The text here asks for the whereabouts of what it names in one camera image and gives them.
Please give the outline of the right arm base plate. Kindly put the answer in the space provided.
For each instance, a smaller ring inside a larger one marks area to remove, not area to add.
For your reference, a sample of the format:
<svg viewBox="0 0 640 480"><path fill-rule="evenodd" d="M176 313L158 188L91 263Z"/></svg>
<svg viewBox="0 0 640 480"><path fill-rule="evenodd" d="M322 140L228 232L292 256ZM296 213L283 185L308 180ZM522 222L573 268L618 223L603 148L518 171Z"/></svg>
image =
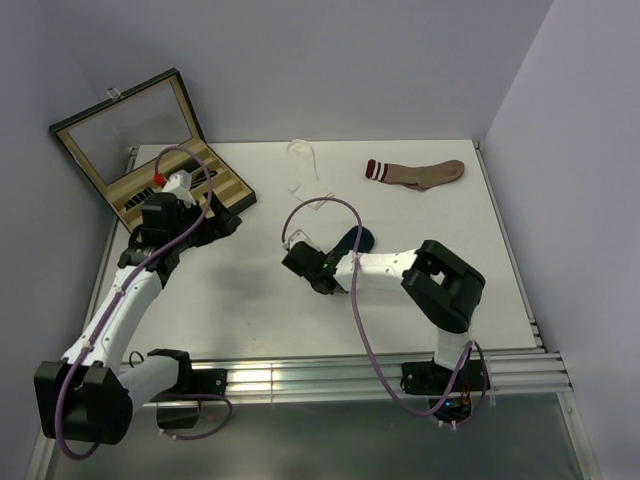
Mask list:
<svg viewBox="0 0 640 480"><path fill-rule="evenodd" d="M452 370L436 365L433 360L405 362L401 364L400 388L409 395L441 396L451 378ZM458 373L451 389L452 394L489 390L491 381L484 372L480 360L467 360Z"/></svg>

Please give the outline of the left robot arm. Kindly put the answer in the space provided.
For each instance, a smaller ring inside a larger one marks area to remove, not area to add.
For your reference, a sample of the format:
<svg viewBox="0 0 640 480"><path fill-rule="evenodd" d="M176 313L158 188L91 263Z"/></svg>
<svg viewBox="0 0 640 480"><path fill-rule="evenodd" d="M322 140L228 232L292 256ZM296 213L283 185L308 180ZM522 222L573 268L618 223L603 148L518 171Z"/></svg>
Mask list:
<svg viewBox="0 0 640 480"><path fill-rule="evenodd" d="M162 400L224 401L195 384L188 352L155 349L138 367L120 370L142 317L168 283L182 252L233 234L240 218L213 193L190 205L173 193L156 193L142 205L142 222L120 255L104 302L78 340L58 361L44 361L34 375L43 433L70 459L83 460L98 446L115 445L133 414Z"/></svg>

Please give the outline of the white sock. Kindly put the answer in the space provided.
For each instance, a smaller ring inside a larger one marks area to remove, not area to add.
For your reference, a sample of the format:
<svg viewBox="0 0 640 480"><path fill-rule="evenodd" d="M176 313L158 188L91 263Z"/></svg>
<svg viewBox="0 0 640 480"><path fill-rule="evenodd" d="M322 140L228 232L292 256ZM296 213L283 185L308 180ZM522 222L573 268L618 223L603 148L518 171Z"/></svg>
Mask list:
<svg viewBox="0 0 640 480"><path fill-rule="evenodd" d="M315 151L312 145L301 139L291 141L287 148L289 167L293 175L293 183L289 192L300 202L310 201L307 207L320 209L333 192L319 178L316 168Z"/></svg>

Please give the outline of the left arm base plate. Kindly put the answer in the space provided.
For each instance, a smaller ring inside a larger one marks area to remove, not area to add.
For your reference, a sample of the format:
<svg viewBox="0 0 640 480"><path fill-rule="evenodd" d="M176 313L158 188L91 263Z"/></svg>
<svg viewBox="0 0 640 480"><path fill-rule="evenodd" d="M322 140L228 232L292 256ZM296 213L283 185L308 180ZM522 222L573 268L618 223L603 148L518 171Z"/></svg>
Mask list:
<svg viewBox="0 0 640 480"><path fill-rule="evenodd" d="M154 395L150 402L204 400L210 395L225 396L228 371L223 368L196 369L184 387L174 387Z"/></svg>

